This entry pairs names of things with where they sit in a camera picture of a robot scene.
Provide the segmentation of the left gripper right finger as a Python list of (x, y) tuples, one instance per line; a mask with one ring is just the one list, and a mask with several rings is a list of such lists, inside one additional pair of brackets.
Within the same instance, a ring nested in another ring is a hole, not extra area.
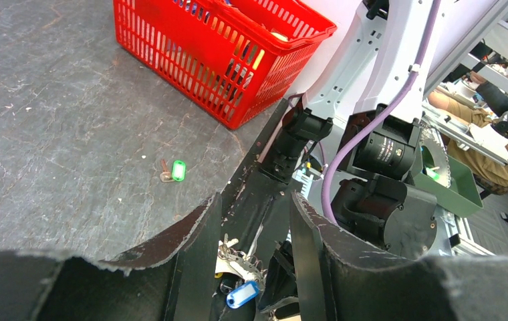
[(508, 320), (508, 256), (384, 251), (291, 195), (291, 238), (303, 320)]

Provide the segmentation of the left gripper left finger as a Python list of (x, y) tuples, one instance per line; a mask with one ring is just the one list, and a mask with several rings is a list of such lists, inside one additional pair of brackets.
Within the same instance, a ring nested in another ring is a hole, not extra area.
[(220, 220), (215, 193), (111, 261), (0, 251), (0, 320), (208, 320)]

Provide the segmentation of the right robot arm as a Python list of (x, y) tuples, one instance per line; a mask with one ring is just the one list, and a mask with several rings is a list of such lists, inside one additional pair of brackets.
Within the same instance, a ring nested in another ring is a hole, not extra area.
[(332, 223), (389, 253), (417, 259), (432, 247), (436, 198), (413, 185), (422, 101), (451, 1), (360, 1), (319, 78), (284, 116), (261, 170), (290, 182), (307, 143), (319, 143), (341, 103), (365, 81), (339, 149), (322, 174)]

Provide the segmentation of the blue key tag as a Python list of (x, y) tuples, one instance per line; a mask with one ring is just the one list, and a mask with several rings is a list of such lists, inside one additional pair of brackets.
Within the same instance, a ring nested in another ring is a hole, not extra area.
[(247, 281), (227, 294), (226, 303), (231, 309), (237, 309), (253, 300), (260, 293), (256, 281)]

